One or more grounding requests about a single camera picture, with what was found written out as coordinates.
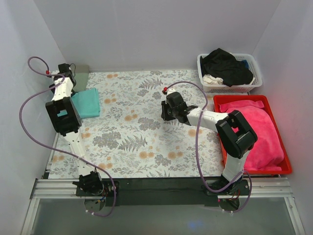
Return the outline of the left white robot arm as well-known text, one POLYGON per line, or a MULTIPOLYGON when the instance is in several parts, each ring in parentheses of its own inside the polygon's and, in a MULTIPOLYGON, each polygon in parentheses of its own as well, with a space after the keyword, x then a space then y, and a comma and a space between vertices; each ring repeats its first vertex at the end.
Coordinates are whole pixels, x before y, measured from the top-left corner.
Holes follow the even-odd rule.
POLYGON ((82 120, 71 99, 74 94, 76 80, 69 64, 58 65, 58 70, 51 76, 53 85, 53 98, 45 104, 46 110, 57 133, 64 137, 71 153, 76 155, 78 175, 85 177, 94 174, 96 168, 87 164, 90 157, 87 155, 81 133, 82 120))

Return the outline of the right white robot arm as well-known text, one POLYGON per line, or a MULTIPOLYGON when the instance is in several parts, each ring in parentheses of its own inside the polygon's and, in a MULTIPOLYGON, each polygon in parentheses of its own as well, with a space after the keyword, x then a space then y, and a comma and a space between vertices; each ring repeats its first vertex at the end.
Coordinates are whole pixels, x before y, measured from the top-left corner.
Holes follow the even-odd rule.
POLYGON ((227 152, 227 159, 221 177, 210 186, 211 191, 234 194, 239 189, 244 165, 250 150, 257 142, 257 135, 243 114, 238 111, 216 113, 198 106, 188 106, 181 94, 174 89, 165 89, 166 99, 161 102, 164 121, 178 120, 180 123, 200 127, 218 133, 227 152))

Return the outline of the teal t shirt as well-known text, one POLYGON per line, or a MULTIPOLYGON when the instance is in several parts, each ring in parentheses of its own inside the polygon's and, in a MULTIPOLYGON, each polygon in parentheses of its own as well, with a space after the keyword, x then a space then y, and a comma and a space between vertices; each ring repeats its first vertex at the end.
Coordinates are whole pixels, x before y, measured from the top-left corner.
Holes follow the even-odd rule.
POLYGON ((71 100, 81 119, 100 116, 99 93, 96 88, 78 92, 71 100))

